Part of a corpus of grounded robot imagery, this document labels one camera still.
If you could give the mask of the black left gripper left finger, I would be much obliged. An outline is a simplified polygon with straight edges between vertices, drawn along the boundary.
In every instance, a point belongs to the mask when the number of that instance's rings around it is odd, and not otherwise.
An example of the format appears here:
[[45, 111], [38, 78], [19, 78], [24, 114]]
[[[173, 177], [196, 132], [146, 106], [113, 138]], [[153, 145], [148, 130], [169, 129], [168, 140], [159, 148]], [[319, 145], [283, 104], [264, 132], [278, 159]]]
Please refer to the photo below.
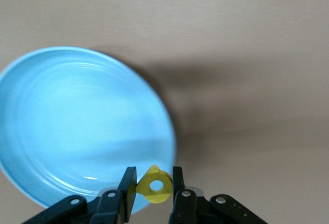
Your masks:
[[92, 201], [65, 197], [25, 223], [128, 223], [136, 198], [137, 169], [127, 167], [117, 188], [101, 190]]

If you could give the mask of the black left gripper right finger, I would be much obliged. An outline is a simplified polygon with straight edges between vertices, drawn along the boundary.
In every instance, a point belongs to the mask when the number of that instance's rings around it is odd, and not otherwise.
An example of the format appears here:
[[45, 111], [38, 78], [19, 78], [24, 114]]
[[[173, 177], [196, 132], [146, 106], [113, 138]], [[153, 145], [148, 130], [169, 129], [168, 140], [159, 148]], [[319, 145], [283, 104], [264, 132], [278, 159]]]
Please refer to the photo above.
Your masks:
[[218, 194], [207, 200], [184, 183], [182, 168], [173, 167], [173, 211], [169, 223], [265, 223], [233, 197]]

